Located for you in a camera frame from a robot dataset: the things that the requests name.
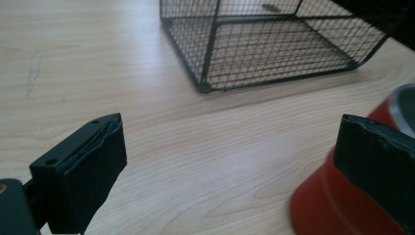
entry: red object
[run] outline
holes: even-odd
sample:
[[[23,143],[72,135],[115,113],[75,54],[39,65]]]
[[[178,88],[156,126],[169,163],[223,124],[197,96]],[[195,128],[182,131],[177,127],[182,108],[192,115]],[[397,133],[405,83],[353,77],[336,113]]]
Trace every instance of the red object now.
[[[369,118],[412,134],[413,130],[408,130],[409,125],[403,121],[398,99],[401,90],[407,88],[414,89],[415,85],[396,89]],[[403,235],[393,219],[335,167],[333,153],[334,149],[292,196],[291,221],[296,232],[299,235]]]

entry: black plastic part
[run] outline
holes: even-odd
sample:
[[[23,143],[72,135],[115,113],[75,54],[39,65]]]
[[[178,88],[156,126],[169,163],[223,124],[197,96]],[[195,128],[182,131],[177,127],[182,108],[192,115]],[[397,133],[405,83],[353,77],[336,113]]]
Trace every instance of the black plastic part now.
[[[121,115],[92,120],[30,165],[53,233],[84,233],[126,166]]]
[[[415,139],[374,120],[344,115],[334,161],[405,232],[415,233]]]
[[[40,234],[17,179],[0,179],[0,234]]]
[[[23,188],[34,224],[40,230],[49,219],[48,210],[46,210],[48,202],[46,201],[45,193],[36,187],[33,179],[30,179]]]

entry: wooden table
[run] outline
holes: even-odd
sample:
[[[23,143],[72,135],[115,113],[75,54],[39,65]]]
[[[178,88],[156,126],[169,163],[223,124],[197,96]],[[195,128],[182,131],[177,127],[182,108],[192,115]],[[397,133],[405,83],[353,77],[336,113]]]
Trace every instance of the wooden table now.
[[[290,196],[342,114],[366,116],[415,82],[415,54],[388,40],[358,70],[202,95],[158,6],[0,2],[0,178],[27,182],[82,124],[123,116],[128,166],[87,234],[293,234]]]

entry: black wire cage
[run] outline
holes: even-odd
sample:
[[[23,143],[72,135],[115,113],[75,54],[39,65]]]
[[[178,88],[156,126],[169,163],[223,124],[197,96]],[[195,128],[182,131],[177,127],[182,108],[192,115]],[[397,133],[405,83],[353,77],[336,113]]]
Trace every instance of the black wire cage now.
[[[354,70],[412,0],[161,0],[160,14],[199,91]]]

